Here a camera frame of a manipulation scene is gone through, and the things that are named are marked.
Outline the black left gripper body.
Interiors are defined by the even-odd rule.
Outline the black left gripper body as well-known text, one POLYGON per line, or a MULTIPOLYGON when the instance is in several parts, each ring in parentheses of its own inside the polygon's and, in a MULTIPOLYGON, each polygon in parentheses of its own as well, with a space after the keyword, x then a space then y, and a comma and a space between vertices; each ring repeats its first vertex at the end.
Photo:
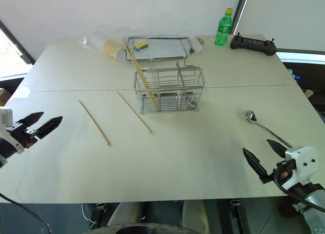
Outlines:
POLYGON ((6 143, 6 149, 14 149, 14 146, 20 144, 23 148, 30 148, 38 140, 35 138, 38 130, 28 129, 25 124, 7 127, 6 131, 15 139, 16 143, 6 143))

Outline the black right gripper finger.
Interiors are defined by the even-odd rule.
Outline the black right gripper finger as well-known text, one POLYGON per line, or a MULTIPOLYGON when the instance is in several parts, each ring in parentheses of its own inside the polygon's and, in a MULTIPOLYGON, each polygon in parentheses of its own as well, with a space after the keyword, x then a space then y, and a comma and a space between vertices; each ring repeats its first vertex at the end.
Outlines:
POLYGON ((243 148, 243 154, 248 162, 248 164, 251 166, 251 168, 256 172, 256 174, 261 178, 264 179, 268 176, 266 169, 260 164, 260 161, 258 158, 251 153, 249 150, 243 148))
POLYGON ((284 146, 282 146, 279 142, 270 139, 267 139, 267 143, 277 155, 279 155, 281 158, 285 158, 287 149, 284 146))

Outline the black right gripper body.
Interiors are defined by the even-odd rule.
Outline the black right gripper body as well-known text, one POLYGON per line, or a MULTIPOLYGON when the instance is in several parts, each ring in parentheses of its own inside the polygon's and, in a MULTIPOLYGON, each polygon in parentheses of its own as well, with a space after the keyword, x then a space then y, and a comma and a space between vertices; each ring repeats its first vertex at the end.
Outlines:
POLYGON ((259 179, 263 184, 273 181, 274 183, 282 185, 293 175, 293 170, 296 169, 296 162, 293 159, 279 162, 271 174, 268 174, 261 164, 259 165, 259 168, 259 179))

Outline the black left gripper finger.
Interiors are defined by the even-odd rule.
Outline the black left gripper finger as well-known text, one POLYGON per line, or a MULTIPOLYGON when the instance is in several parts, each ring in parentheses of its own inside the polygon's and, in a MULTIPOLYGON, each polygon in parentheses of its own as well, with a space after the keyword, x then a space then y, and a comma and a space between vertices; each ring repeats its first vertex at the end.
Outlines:
POLYGON ((44 112, 34 112, 29 114, 28 116, 18 120, 17 122, 15 122, 15 124, 22 124, 25 126, 32 126, 33 124, 35 124, 36 122, 38 122, 38 120, 43 116, 44 112))
POLYGON ((39 139, 43 139, 45 136, 47 136, 56 128, 58 128, 61 121, 62 121, 62 116, 51 118, 36 130, 35 136, 38 137, 39 139))

